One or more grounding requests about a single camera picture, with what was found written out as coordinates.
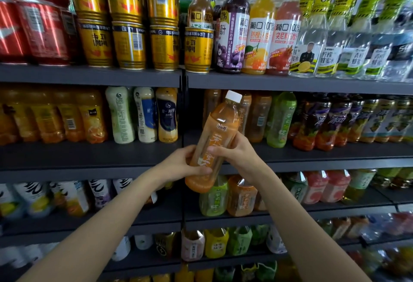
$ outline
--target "orange juice bottle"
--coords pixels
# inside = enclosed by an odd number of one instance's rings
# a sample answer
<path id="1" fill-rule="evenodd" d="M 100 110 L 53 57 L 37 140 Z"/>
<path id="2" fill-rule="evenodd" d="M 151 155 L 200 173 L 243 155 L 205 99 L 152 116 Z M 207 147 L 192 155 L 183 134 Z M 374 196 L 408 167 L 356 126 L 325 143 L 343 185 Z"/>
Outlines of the orange juice bottle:
<path id="1" fill-rule="evenodd" d="M 272 100 L 269 94 L 254 94 L 252 96 L 252 105 L 245 130 L 245 136 L 251 143 L 259 143 L 264 137 Z"/>
<path id="2" fill-rule="evenodd" d="M 210 175 L 187 176 L 185 183 L 192 191 L 206 193 L 214 185 L 223 158 L 215 158 L 207 152 L 207 148 L 209 146 L 228 147 L 230 145 L 240 124 L 237 104 L 240 103 L 241 99 L 241 94 L 228 91 L 225 102 L 219 104 L 209 115 L 190 165 L 210 167 L 212 173 Z"/>
<path id="3" fill-rule="evenodd" d="M 108 134 L 100 92 L 94 89 L 80 90 L 75 92 L 75 100 L 82 115 L 86 140 L 92 144 L 106 141 Z"/>
<path id="4" fill-rule="evenodd" d="M 53 96 L 65 124 L 66 138 L 71 142 L 80 142 L 86 139 L 86 135 L 74 92 L 74 89 L 62 87 L 53 91 Z"/>
<path id="5" fill-rule="evenodd" d="M 54 102 L 52 90 L 48 87 L 34 87 L 26 93 L 26 96 L 43 142 L 59 143 L 65 140 L 65 127 Z"/>
<path id="6" fill-rule="evenodd" d="M 18 133 L 24 142 L 35 142 L 40 140 L 40 132 L 37 128 L 33 111 L 27 104 L 24 96 L 26 88 L 20 86 L 7 86 L 0 90 L 0 102 L 8 106 L 14 121 L 16 122 Z"/>
<path id="7" fill-rule="evenodd" d="M 15 143 L 19 140 L 18 129 L 13 118 L 8 115 L 0 100 L 0 146 Z"/>

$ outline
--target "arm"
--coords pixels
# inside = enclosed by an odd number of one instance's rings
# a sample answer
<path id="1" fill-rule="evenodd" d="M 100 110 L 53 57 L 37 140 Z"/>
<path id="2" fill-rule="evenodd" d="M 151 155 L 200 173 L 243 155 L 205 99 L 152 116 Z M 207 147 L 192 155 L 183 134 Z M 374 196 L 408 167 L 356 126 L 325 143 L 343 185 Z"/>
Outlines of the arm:
<path id="1" fill-rule="evenodd" d="M 233 146 L 234 149 L 209 147 L 208 151 L 225 157 L 261 193 L 303 281 L 371 282 L 258 157 L 245 136 L 237 133 Z"/>
<path id="2" fill-rule="evenodd" d="M 187 165 L 194 150 L 195 145 L 177 149 L 144 172 L 18 282 L 54 282 L 56 277 L 59 282 L 95 282 L 152 192 L 168 181 L 211 173 L 210 168 Z"/>

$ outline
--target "shelf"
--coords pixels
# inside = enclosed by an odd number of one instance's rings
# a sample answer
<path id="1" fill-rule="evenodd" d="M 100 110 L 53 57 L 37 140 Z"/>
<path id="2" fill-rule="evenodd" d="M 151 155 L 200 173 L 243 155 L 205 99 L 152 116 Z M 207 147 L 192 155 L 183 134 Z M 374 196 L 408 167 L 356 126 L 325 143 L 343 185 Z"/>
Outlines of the shelf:
<path id="1" fill-rule="evenodd" d="M 384 188 L 376 188 L 393 203 L 396 204 L 397 210 L 400 212 L 413 211 L 413 189 L 390 190 Z"/>
<path id="2" fill-rule="evenodd" d="M 413 84 L 336 78 L 297 78 L 250 74 L 209 74 L 187 72 L 188 87 L 201 89 L 270 90 L 413 95 Z"/>
<path id="3" fill-rule="evenodd" d="M 175 187 L 165 199 L 151 209 L 143 209 L 127 232 L 127 236 L 178 232 L 182 223 L 181 190 Z M 6 246 L 60 242 L 89 220 L 93 213 L 82 218 L 56 211 L 41 219 L 23 218 L 3 227 L 0 248 Z"/>
<path id="4" fill-rule="evenodd" d="M 180 147 L 181 138 L 172 144 L 11 144 L 0 147 L 0 183 L 136 178 Z"/>
<path id="5" fill-rule="evenodd" d="M 0 82 L 180 87 L 182 70 L 0 65 Z"/>
<path id="6" fill-rule="evenodd" d="M 206 217 L 199 210 L 199 194 L 184 190 L 184 225 L 188 231 L 213 229 L 217 227 L 240 227 L 243 225 L 257 225 L 272 223 L 271 216 L 266 211 L 253 211 L 245 217 L 233 217 L 227 212 L 220 216 Z M 314 219 L 331 219 L 346 216 L 360 216 L 375 213 L 395 213 L 396 208 L 392 202 L 373 188 L 368 188 L 358 203 L 343 204 L 322 203 L 303 205 Z"/>
<path id="7" fill-rule="evenodd" d="M 184 146 L 198 144 L 200 130 L 190 130 L 184 135 Z M 303 152 L 287 142 L 284 148 L 272 148 L 267 143 L 252 144 L 256 153 L 275 172 L 389 168 L 411 166 L 413 147 L 403 143 L 348 143 L 330 152 L 314 149 Z M 225 162 L 220 174 L 237 174 L 234 167 Z"/>

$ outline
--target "purple juice bottle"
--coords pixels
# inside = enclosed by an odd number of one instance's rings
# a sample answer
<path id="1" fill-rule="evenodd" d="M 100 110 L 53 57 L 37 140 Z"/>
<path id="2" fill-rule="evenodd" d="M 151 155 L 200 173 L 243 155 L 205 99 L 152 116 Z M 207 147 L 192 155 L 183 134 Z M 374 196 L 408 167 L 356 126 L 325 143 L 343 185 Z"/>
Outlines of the purple juice bottle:
<path id="1" fill-rule="evenodd" d="M 250 22 L 248 0 L 226 0 L 221 7 L 216 70 L 240 73 Z"/>

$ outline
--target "iced tea bottle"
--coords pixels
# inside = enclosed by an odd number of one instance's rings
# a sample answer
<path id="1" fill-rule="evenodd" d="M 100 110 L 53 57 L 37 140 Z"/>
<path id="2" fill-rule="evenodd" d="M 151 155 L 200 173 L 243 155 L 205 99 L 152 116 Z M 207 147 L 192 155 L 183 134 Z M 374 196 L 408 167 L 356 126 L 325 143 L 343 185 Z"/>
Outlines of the iced tea bottle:
<path id="1" fill-rule="evenodd" d="M 53 92 L 48 87 L 33 88 L 26 93 L 33 110 L 40 136 L 44 143 L 59 143 L 65 140 L 65 126 L 60 116 Z"/>
<path id="2" fill-rule="evenodd" d="M 80 142 L 86 139 L 86 135 L 75 92 L 74 88 L 61 87 L 53 91 L 53 97 L 65 124 L 66 138 L 71 142 Z"/>
<path id="3" fill-rule="evenodd" d="M 202 118 L 202 128 L 204 128 L 209 114 L 221 103 L 221 90 L 205 90 L 204 92 L 204 115 Z"/>
<path id="4" fill-rule="evenodd" d="M 245 129 L 245 136 L 251 143 L 259 143 L 264 137 L 271 102 L 272 97 L 268 94 L 254 94 L 252 97 L 251 109 Z"/>
<path id="5" fill-rule="evenodd" d="M 228 91 L 225 102 L 218 105 L 209 115 L 199 139 L 198 146 L 190 162 L 191 166 L 207 166 L 212 168 L 210 175 L 191 175 L 185 178 L 186 185 L 195 192 L 206 193 L 214 185 L 223 158 L 209 154 L 209 146 L 228 147 L 235 137 L 240 125 L 237 104 L 242 95 Z"/>
<path id="6" fill-rule="evenodd" d="M 306 101 L 300 130 L 292 141 L 296 148 L 306 152 L 314 148 L 318 130 L 327 117 L 330 107 L 331 102 L 326 94 L 316 94 Z"/>
<path id="7" fill-rule="evenodd" d="M 27 90 L 26 86 L 5 86 L 0 89 L 0 102 L 7 105 L 23 141 L 35 142 L 40 140 L 40 132 L 25 96 Z"/>
<path id="8" fill-rule="evenodd" d="M 331 108 L 316 136 L 316 148 L 326 152 L 333 149 L 337 133 L 351 108 L 351 101 L 346 96 L 334 95 L 331 102 Z"/>
<path id="9" fill-rule="evenodd" d="M 250 107 L 252 103 L 252 95 L 250 91 L 239 91 L 242 94 L 242 99 L 238 108 L 238 118 L 240 118 L 240 126 L 238 131 L 245 135 L 245 127 L 247 125 L 248 114 L 250 113 Z"/>
<path id="10" fill-rule="evenodd" d="M 284 0 L 277 9 L 266 74 L 288 76 L 301 19 L 300 0 Z"/>
<path id="11" fill-rule="evenodd" d="M 75 93 L 89 143 L 102 143 L 108 134 L 103 118 L 103 100 L 100 92 L 94 89 L 80 90 Z"/>

